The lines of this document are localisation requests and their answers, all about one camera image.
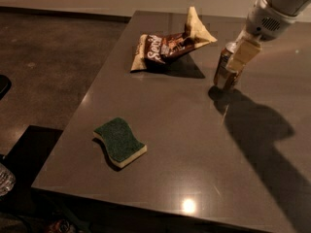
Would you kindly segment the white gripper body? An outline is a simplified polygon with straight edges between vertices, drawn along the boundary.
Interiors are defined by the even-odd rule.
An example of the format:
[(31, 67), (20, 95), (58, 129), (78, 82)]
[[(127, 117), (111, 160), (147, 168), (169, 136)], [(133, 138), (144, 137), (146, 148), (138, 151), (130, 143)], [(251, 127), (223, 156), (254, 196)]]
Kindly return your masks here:
[(268, 0), (257, 0), (246, 18), (245, 31), (260, 41), (272, 41), (283, 34), (296, 21), (274, 9)]

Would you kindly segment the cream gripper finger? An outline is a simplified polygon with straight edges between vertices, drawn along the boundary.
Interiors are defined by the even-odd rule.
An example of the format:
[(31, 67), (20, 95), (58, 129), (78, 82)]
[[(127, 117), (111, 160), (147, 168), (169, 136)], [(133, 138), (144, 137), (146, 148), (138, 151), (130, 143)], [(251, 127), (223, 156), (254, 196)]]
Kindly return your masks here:
[(238, 43), (243, 37), (247, 36), (247, 31), (245, 29), (242, 29), (239, 35), (237, 36), (235, 42)]
[(261, 44), (255, 39), (242, 37), (237, 42), (229, 43), (227, 49), (230, 57), (226, 69), (231, 73), (241, 73), (245, 65), (260, 53)]

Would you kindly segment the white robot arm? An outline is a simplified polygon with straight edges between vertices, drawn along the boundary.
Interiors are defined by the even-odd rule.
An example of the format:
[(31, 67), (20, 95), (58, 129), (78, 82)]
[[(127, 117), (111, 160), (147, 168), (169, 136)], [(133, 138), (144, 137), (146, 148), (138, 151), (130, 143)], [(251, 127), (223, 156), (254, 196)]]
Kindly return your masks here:
[(227, 69), (239, 74), (260, 53), (261, 43), (283, 34), (310, 3), (311, 0), (257, 0), (248, 12)]

